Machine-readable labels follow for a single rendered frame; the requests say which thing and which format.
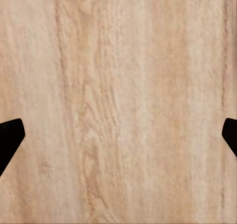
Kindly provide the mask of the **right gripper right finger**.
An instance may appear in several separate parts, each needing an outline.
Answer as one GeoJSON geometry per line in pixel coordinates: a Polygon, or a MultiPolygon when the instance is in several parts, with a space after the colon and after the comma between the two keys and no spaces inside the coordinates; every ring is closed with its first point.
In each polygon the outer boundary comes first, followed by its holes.
{"type": "Polygon", "coordinates": [[[237,120],[231,118],[225,120],[222,136],[237,157],[237,120]]]}

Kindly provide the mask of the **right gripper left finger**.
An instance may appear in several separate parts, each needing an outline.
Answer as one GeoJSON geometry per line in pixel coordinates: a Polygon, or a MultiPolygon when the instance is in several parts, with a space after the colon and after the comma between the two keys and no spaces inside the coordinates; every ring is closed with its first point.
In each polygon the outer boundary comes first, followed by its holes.
{"type": "Polygon", "coordinates": [[[0,124],[0,177],[25,138],[22,119],[0,124]]]}

